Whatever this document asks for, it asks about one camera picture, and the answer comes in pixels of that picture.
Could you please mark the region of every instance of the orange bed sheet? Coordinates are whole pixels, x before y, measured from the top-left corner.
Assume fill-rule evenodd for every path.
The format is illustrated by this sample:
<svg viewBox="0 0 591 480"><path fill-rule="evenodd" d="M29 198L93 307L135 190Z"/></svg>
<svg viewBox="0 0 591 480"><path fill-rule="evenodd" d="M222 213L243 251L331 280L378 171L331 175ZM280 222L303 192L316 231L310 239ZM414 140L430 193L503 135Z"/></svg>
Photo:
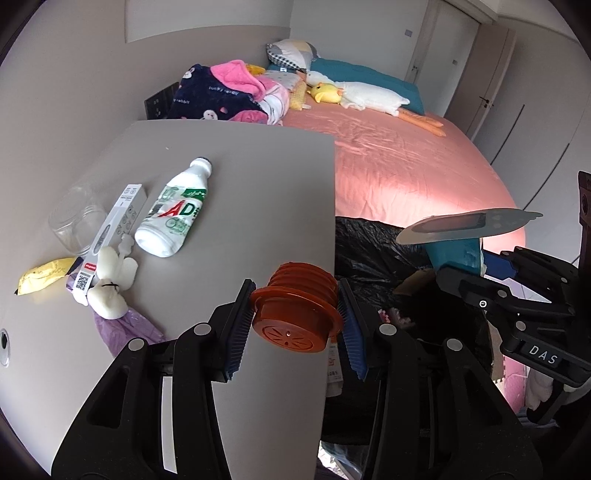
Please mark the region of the orange bed sheet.
<svg viewBox="0 0 591 480"><path fill-rule="evenodd" d="M470 140L452 123L437 137L373 110L330 103L290 110L286 127L335 138L336 214L407 227L432 215L515 207L505 185ZM525 232L484 239L493 252L525 246Z"/></svg>

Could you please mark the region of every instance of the qr code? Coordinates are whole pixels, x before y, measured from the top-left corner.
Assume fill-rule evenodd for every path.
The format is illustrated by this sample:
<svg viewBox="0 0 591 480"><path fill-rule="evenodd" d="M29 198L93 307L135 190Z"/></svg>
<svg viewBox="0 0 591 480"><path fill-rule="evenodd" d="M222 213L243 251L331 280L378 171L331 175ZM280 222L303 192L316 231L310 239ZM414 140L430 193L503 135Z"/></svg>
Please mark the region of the qr code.
<svg viewBox="0 0 591 480"><path fill-rule="evenodd" d="M86 284L88 283L88 281L90 280L90 276L81 273L80 275L78 275L78 280L76 281L76 286L75 288L78 290L85 290L86 289Z"/></svg>
<svg viewBox="0 0 591 480"><path fill-rule="evenodd" d="M153 217L154 215L156 215L158 213L158 211L162 208L162 205L164 205L164 204L157 203L156 205L154 205L152 207L152 210L150 211L150 213L148 214L148 216L146 218L150 218L150 217Z"/></svg>

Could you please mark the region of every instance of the gray table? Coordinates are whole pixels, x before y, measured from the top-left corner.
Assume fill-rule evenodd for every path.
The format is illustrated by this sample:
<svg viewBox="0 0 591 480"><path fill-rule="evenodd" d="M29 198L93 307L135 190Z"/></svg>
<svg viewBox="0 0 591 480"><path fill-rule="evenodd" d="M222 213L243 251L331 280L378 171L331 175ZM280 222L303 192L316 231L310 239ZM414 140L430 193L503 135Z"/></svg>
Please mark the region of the gray table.
<svg viewBox="0 0 591 480"><path fill-rule="evenodd" d="M333 271L334 146L327 135L234 122L137 122L81 181L96 188L106 208L125 185L143 183L148 193L144 215L166 181L198 156L213 164L210 194L183 248L171 258L137 247L132 253L139 270L126 294L128 303L169 338L207 321L217 305L235 298L244 278L266 285L282 262L309 262ZM46 223L15 254L28 255L30 267L67 256ZM11 297L1 326L10 336L11 360L9 367L0 367L0 406L49 470L112 357L91 311L72 299L63 281ZM251 330L235 379L214 387L234 479L313 477L326 371L326 353L285 351ZM170 437L167 408L164 437ZM170 465L170 445L164 457Z"/></svg>

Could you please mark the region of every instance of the transparent plastic cup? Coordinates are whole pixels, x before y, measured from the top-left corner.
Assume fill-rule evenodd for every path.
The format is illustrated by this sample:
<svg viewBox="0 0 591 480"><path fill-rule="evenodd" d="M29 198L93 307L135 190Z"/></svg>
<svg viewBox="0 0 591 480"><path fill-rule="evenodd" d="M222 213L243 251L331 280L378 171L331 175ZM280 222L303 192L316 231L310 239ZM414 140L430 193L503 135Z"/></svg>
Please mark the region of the transparent plastic cup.
<svg viewBox="0 0 591 480"><path fill-rule="evenodd" d="M107 214L88 185L72 187L49 216L49 227L73 255L85 255Z"/></svg>

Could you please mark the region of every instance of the white wardrobe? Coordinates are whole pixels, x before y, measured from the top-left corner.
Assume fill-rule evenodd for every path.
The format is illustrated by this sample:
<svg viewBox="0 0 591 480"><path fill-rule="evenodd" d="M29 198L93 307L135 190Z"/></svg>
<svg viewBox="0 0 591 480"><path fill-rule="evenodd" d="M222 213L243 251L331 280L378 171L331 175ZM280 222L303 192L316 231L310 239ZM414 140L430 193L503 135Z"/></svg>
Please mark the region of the white wardrobe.
<svg viewBox="0 0 591 480"><path fill-rule="evenodd" d="M527 226L527 247L576 262L579 170L591 171L591 60L581 45L525 21L501 90L475 144L519 208L544 217Z"/></svg>

